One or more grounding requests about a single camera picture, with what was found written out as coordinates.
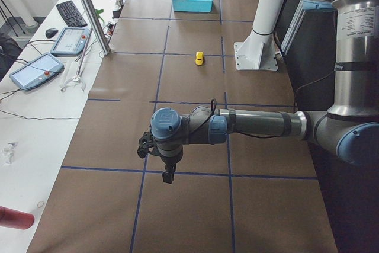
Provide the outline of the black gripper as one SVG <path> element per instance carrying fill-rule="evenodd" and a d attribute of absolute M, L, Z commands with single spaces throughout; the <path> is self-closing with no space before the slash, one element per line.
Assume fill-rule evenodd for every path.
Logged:
<path fill-rule="evenodd" d="M 161 160 L 165 164 L 165 171 L 162 173 L 163 182 L 172 184 L 174 181 L 176 164 L 179 162 L 179 156 L 162 156 Z"/>

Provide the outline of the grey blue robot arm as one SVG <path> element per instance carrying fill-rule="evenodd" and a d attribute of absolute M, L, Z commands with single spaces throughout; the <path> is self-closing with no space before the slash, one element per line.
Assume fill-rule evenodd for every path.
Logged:
<path fill-rule="evenodd" d="M 161 108 L 139 140 L 138 155 L 165 163 L 172 183 L 184 145 L 220 144 L 239 133 L 269 139 L 309 140 L 352 165 L 378 163 L 378 0 L 304 0 L 307 9 L 335 9 L 336 62 L 333 105 L 325 112 L 264 112 L 199 106 L 190 114 Z"/>

